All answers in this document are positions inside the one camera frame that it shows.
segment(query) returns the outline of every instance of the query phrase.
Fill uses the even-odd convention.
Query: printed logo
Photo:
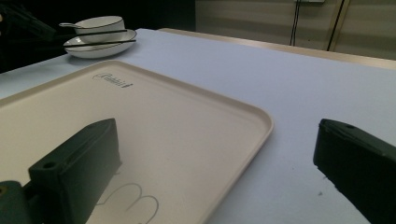
[[[115,77],[109,73],[98,74],[96,76],[93,76],[92,79],[93,80],[104,80],[104,81],[107,81],[113,85],[119,86],[121,88],[127,88],[127,87],[134,85],[133,83],[128,83],[125,80]]]

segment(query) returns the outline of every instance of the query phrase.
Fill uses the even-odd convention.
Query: tray rim
[[[124,63],[124,62],[117,61],[117,60],[110,60],[110,61],[104,61],[104,62],[99,62],[99,63],[89,65],[89,66],[79,69],[75,72],[67,74],[63,77],[58,77],[56,79],[53,79],[49,82],[35,86],[35,87],[28,89],[26,91],[21,91],[19,93],[16,93],[14,95],[10,95],[4,99],[1,99],[0,100],[0,110],[4,107],[7,107],[8,105],[12,105],[13,103],[17,103],[19,101],[22,101],[23,99],[28,98],[28,97],[32,97],[36,94],[42,93],[44,91],[48,91],[52,88],[56,88],[56,86],[62,85],[65,82],[71,81],[78,77],[82,77],[87,72],[91,72],[92,69],[100,69],[100,68],[106,67],[107,65],[111,65],[111,66],[118,65],[118,66],[126,67],[126,68],[131,67],[131,68],[133,68],[134,71],[144,71],[144,72],[148,73],[150,77],[159,77],[162,80],[171,83],[172,85],[181,84],[183,89],[186,88],[189,91],[198,91],[201,93],[212,94],[212,95],[216,96],[216,98],[217,98],[217,99],[215,99],[215,101],[218,101],[220,99],[222,101],[225,100],[226,104],[234,105],[235,103],[237,103],[238,105],[243,105],[244,110],[250,112],[251,114],[254,114],[255,116],[258,116],[260,119],[264,120],[264,122],[266,123],[266,125],[267,125],[267,127],[265,128],[266,133],[262,135],[260,142],[258,142],[259,144],[257,144],[255,147],[253,147],[251,149],[251,152],[246,157],[246,165],[243,165],[242,167],[240,167],[240,169],[234,173],[233,178],[229,179],[228,185],[225,188],[225,190],[221,194],[218,195],[218,197],[217,197],[218,199],[215,202],[213,202],[206,208],[206,212],[205,212],[206,215],[202,216],[201,220],[198,223],[207,222],[210,219],[210,217],[212,216],[212,214],[216,211],[216,208],[219,207],[219,205],[226,198],[227,194],[232,190],[233,186],[238,181],[238,179],[242,176],[242,174],[249,167],[250,163],[253,161],[255,156],[260,152],[261,148],[266,143],[266,140],[271,135],[271,133],[274,129],[274,126],[275,126],[274,120],[272,119],[271,115],[269,113],[267,113],[264,109],[257,107],[255,105],[251,105],[249,103],[245,103],[243,101],[234,99],[232,97],[218,93],[216,91],[210,91],[210,90],[202,88],[200,86],[196,86],[196,85],[190,84],[188,82],[181,81],[176,78],[169,77],[169,76],[160,74],[158,72],[148,70],[146,68],[142,68],[142,67],[139,67],[139,66],[136,66],[133,64]]]

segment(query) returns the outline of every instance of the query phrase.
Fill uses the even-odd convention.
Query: dark background
[[[174,28],[195,30],[194,0],[21,0],[26,10],[57,31],[56,35],[73,34],[73,28],[59,27],[61,22],[76,23],[92,17],[121,16],[127,29],[160,29]],[[11,44],[9,40],[35,37],[19,27],[12,26],[7,36],[4,31],[0,36],[0,72],[6,72],[28,64],[41,62],[65,54],[63,49],[48,49],[61,46],[67,39],[40,41],[34,43]]]

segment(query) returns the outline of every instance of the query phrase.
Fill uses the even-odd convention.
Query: screw hole
[[[49,168],[54,167],[55,164],[56,164],[55,162],[50,161],[50,162],[45,163],[45,164],[43,165],[43,167],[44,167],[44,169],[49,169]]]

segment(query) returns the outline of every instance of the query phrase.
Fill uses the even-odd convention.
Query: white tray
[[[0,180],[26,184],[31,165],[108,118],[123,165],[88,223],[204,223],[274,126],[252,105],[108,61],[0,101]]]

